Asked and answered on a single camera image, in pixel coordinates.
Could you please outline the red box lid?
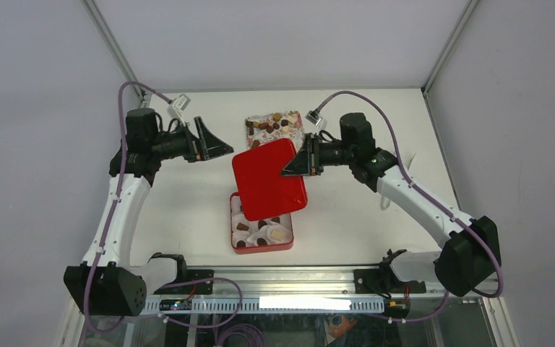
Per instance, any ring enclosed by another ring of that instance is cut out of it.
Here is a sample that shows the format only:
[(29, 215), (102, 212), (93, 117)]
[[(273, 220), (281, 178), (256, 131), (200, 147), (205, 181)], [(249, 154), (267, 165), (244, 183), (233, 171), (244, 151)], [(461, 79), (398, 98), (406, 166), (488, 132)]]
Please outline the red box lid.
[(235, 155), (233, 175), (244, 216), (261, 220), (293, 213), (308, 205), (301, 176), (282, 176), (296, 155), (290, 139), (279, 139)]

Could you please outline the red square chocolate box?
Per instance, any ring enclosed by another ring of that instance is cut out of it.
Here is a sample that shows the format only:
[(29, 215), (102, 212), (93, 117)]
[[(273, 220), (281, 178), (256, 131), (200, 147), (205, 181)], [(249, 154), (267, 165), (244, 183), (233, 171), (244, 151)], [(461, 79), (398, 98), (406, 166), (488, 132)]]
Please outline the red square chocolate box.
[(230, 242), (236, 254), (278, 252), (291, 249), (294, 244), (290, 213), (262, 220), (248, 220), (237, 192), (230, 198)]

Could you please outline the silver metal tweezers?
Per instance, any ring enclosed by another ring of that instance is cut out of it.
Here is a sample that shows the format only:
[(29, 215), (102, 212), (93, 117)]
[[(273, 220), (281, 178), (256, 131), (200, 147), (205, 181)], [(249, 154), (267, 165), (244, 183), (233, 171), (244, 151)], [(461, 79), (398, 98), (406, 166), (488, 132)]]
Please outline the silver metal tweezers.
[(387, 210), (390, 207), (390, 203), (391, 203), (390, 199), (384, 196), (381, 196), (380, 203), (379, 203), (380, 209)]

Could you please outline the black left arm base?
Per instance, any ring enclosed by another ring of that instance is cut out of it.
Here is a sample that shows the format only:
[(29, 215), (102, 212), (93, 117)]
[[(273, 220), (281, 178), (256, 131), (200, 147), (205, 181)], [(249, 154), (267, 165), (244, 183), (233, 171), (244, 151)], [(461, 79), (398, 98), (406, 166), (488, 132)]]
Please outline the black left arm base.
[(172, 283), (167, 283), (154, 294), (168, 294), (188, 296), (192, 291), (194, 295), (208, 295), (213, 292), (213, 284), (209, 280), (214, 277), (215, 271), (211, 269), (188, 269), (185, 275), (178, 275)]

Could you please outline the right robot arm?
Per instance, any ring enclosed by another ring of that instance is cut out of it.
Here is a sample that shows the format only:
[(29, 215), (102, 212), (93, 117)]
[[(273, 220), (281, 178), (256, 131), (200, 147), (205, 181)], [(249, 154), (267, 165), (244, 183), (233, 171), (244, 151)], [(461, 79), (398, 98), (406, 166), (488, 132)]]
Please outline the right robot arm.
[(496, 224), (473, 218), (427, 192), (399, 159), (377, 147), (363, 113), (340, 118), (340, 139), (326, 141), (326, 131), (307, 133), (301, 149), (282, 169), (282, 176), (318, 176), (326, 166), (347, 166), (353, 177), (374, 193), (395, 203), (433, 238), (438, 252), (394, 252), (382, 261), (380, 286), (396, 293), (410, 281), (441, 283), (459, 297), (500, 268)]

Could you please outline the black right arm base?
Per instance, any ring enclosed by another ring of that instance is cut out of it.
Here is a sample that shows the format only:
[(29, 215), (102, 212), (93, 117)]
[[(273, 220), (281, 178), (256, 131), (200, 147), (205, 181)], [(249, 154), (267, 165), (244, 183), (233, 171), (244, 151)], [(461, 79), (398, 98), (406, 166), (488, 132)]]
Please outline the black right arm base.
[(410, 294), (426, 293), (426, 284), (416, 280), (402, 282), (389, 268), (358, 268), (353, 271), (357, 294)]

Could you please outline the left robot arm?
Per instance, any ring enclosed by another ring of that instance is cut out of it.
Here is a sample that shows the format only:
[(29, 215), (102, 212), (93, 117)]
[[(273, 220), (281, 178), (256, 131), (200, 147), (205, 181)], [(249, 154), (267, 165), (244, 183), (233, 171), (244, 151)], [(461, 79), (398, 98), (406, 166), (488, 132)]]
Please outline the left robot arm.
[(85, 315), (138, 316), (147, 297), (160, 288), (179, 294), (188, 286), (186, 261), (180, 254), (157, 252), (140, 267), (130, 265), (142, 206), (163, 161), (208, 161), (234, 149), (199, 116), (194, 120), (196, 134), (183, 122), (175, 125), (163, 130), (160, 115), (152, 108), (137, 108), (124, 117), (124, 143), (110, 162), (100, 225), (80, 265), (69, 266), (64, 273), (64, 284)]

